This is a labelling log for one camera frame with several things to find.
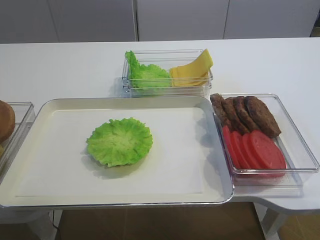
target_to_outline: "white countertop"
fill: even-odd
[[[277,94],[320,160],[319,46],[320,38],[0,44],[0,99],[33,102],[37,112],[57,98],[119,97],[125,51],[208,48],[211,92]],[[260,197],[248,190],[233,200],[286,214],[320,213],[320,173],[304,184],[302,197]]]

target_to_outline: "brown floor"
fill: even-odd
[[[240,202],[219,207],[66,210],[59,228],[62,240],[264,240],[253,204]]]
[[[278,233],[281,240],[319,240],[320,214],[290,216]]]

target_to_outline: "clear plastic container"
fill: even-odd
[[[36,118],[34,105],[31,102],[13,102],[9,104],[15,114],[15,127],[9,139],[1,144],[4,148],[4,153],[0,157],[0,183]]]
[[[158,50],[158,51],[133,51],[136,59],[144,65],[155,64],[169,72],[169,69],[182,66],[194,61],[202,52],[201,49],[192,50]],[[188,83],[191,79],[198,82],[195,86],[175,86],[171,78],[162,79],[130,79],[131,69],[127,59],[124,60],[122,81],[125,97],[160,97],[160,96],[200,96],[208,97],[212,87],[212,72],[209,70],[206,77],[197,80],[192,78],[175,78],[175,82]],[[167,83],[167,87],[134,87],[134,81]]]
[[[281,130],[281,134],[273,140],[281,149],[286,161],[286,169],[237,169],[226,147],[220,121],[214,114],[235,186],[271,186],[273,189],[301,188],[312,174],[319,172],[318,161],[277,95],[222,94],[222,96],[225,99],[237,96],[256,96],[266,104]]]

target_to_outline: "burger patty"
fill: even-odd
[[[238,118],[238,115],[234,107],[234,98],[228,97],[221,103],[228,119],[231,121],[232,127],[235,130],[237,130],[241,135],[250,133],[249,129],[245,125],[243,125],[243,123]]]
[[[250,117],[265,135],[269,138],[279,136],[281,130],[274,116],[263,101],[255,96],[246,96],[243,102]]]
[[[225,113],[225,110],[222,106],[222,102],[224,101],[224,98],[220,94],[215,93],[210,96],[210,101],[212,103],[215,114],[217,115],[217,117],[221,122],[221,125],[223,127],[227,125],[230,131],[233,131],[234,129],[232,127],[232,124],[228,119],[227,114]]]
[[[245,103],[244,96],[237,96],[233,99],[233,106],[235,108],[235,112],[239,119],[244,123],[244,125],[252,132],[253,130],[260,130],[258,125],[253,121],[253,119],[249,116]]]

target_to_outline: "white tray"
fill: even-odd
[[[106,168],[86,139],[109,119],[150,128],[144,160]],[[209,100],[197,97],[56,99],[40,110],[0,185],[4,207],[223,204],[234,186]]]

